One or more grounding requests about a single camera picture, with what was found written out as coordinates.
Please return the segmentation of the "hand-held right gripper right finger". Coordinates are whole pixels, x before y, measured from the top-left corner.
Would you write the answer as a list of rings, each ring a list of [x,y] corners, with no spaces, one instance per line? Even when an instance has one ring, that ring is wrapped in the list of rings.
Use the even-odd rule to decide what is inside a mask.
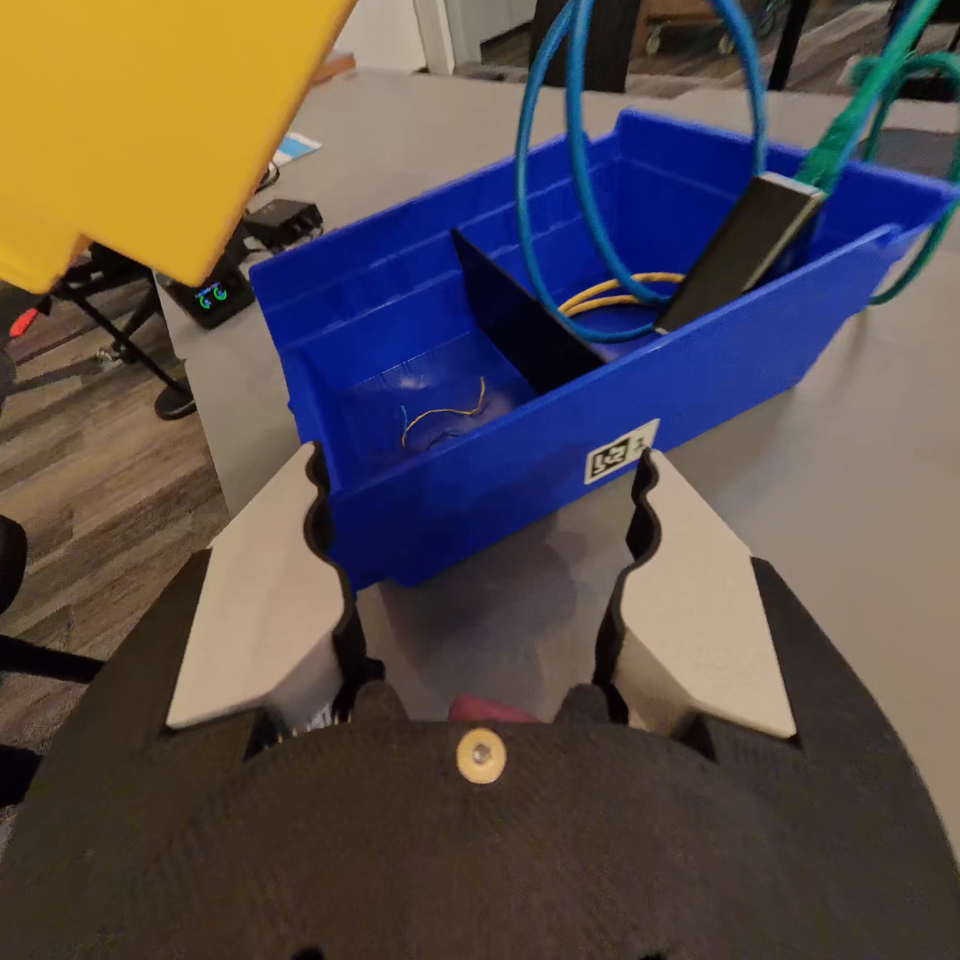
[[[753,554],[659,451],[630,488],[626,543],[593,683],[614,723],[679,737],[699,716],[776,739],[797,726]]]

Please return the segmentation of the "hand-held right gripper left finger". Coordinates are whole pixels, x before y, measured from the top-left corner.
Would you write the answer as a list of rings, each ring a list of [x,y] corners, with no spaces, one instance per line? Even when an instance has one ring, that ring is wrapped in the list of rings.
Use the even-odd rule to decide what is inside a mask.
[[[281,730],[349,720],[383,670],[334,538],[324,451],[307,442],[210,544],[168,728],[249,710]]]

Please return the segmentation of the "blue plastic bin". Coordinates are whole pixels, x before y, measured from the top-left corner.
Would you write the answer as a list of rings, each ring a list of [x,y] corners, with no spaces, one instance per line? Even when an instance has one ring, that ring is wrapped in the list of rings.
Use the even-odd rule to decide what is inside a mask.
[[[852,162],[806,257],[663,336],[590,344],[606,364],[535,395],[479,330],[457,229],[529,291],[502,159],[253,266],[298,436],[331,485],[332,555],[357,590],[414,586],[622,474],[654,429],[672,450],[791,389],[954,185]],[[408,417],[433,415],[401,438]]]

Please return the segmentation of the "black tripod stand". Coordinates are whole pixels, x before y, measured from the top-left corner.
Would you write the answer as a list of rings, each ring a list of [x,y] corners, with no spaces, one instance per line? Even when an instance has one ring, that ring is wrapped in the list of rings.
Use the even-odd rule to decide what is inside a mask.
[[[124,326],[118,326],[91,302],[95,296],[135,282],[146,282],[147,293]],[[70,304],[111,338],[110,346],[92,359],[24,381],[18,381],[16,364],[9,354],[11,324],[26,309],[36,307],[48,316],[54,302]],[[2,320],[2,402],[17,393],[38,389],[48,383],[91,375],[113,361],[144,367],[163,383],[153,411],[164,422],[180,420],[195,413],[196,401],[185,376],[174,377],[133,341],[133,335],[154,316],[162,317],[162,303],[153,272],[131,258],[99,244],[80,255],[64,276],[45,294],[31,293],[9,282],[1,282]]]

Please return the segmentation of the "black office chair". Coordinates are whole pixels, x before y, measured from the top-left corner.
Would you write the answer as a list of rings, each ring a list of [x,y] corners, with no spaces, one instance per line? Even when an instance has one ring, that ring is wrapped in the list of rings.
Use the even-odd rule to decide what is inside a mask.
[[[15,520],[1,516],[1,613],[14,603],[27,568],[28,537]],[[35,646],[1,635],[1,672],[88,685],[104,667],[101,659]],[[42,763],[24,747],[1,745],[1,807],[22,803]]]

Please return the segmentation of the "black charger with display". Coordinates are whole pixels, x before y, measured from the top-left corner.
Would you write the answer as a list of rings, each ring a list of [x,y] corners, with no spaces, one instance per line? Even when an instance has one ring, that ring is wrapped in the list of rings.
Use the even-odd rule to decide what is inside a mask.
[[[217,329],[256,302],[250,282],[228,258],[222,258],[197,287],[172,279],[163,286],[173,301],[204,330]]]

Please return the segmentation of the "black bin divider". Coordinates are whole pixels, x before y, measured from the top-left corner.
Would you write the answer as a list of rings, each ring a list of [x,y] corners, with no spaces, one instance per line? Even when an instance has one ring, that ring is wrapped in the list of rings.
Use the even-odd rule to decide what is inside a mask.
[[[542,397],[600,369],[599,351],[457,228],[450,236],[477,328]]]

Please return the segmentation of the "white blue paper leaflet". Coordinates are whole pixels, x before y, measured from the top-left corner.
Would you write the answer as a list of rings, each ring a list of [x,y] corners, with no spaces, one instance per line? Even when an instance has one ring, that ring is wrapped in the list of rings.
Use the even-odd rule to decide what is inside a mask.
[[[282,168],[296,160],[308,157],[322,149],[322,144],[302,134],[289,131],[276,148],[271,164]]]

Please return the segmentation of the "yellow plastic panel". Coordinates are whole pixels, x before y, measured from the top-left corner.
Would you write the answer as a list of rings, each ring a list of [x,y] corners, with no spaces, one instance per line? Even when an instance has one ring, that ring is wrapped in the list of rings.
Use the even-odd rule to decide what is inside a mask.
[[[354,6],[2,2],[2,280],[97,243],[198,286]]]

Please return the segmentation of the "black table leg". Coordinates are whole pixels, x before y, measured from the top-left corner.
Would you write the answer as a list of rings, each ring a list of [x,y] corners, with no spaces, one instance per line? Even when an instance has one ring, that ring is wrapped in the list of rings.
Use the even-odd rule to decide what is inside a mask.
[[[768,78],[768,91],[785,90],[812,4],[810,0],[788,2],[783,29]]]

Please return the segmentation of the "black network switch box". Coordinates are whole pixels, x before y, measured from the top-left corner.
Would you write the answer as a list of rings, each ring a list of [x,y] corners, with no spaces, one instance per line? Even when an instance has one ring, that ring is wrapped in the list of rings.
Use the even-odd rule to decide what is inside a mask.
[[[792,177],[755,175],[659,315],[656,333],[673,333],[754,289],[826,198]]]

